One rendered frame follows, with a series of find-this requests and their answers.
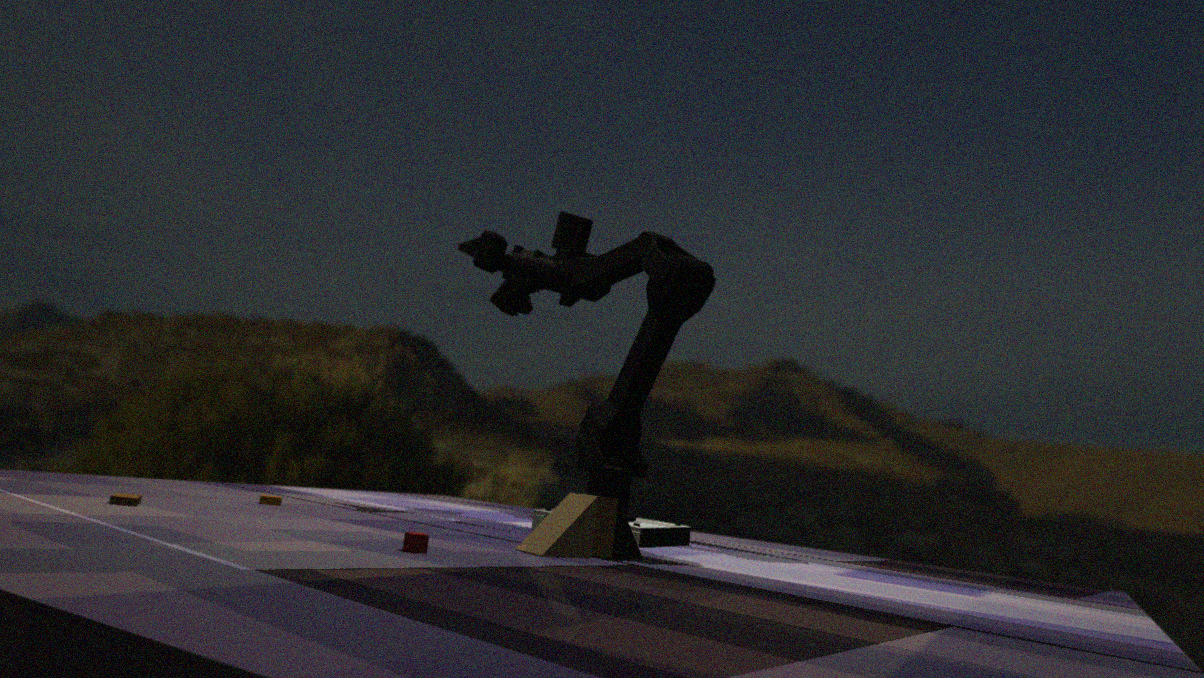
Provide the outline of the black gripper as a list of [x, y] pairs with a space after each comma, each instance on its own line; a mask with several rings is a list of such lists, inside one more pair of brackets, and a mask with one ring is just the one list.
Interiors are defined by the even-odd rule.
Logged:
[[508, 271], [529, 283], [529, 285], [543, 290], [538, 283], [538, 272], [541, 263], [545, 257], [551, 255], [547, 255], [541, 250], [526, 250], [518, 244], [514, 246], [510, 254], [504, 254], [506, 248], [506, 238], [498, 235], [498, 232], [489, 230], [483, 231], [482, 237], [472, 238], [458, 246], [458, 250], [474, 257], [473, 264], [476, 267], [491, 273], [497, 270], [501, 272]]

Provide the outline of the olive-brown triangular block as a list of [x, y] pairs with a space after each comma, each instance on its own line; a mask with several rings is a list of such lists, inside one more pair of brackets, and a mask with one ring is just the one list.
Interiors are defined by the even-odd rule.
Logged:
[[569, 493], [517, 547], [541, 558], [592, 558], [598, 497]]

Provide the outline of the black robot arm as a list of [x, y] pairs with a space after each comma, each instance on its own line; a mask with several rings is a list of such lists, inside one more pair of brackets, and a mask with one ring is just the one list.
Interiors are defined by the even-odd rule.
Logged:
[[[578, 470], [590, 472], [588, 495], [619, 499], [627, 517], [632, 477], [644, 478], [648, 462], [641, 450], [641, 409], [681, 324], [700, 312], [715, 285], [712, 265], [681, 249], [669, 237], [641, 232], [625, 244], [596, 257], [586, 253], [594, 220], [560, 212], [551, 241], [555, 257], [541, 263], [541, 288], [561, 293], [559, 303], [598, 301], [610, 285], [643, 271], [648, 311], [622, 369], [603, 403], [590, 403], [576, 438]], [[490, 301], [508, 316], [529, 314], [533, 285], [504, 271], [507, 279]], [[619, 466], [602, 468], [602, 465]], [[631, 477], [630, 477], [631, 476]]]

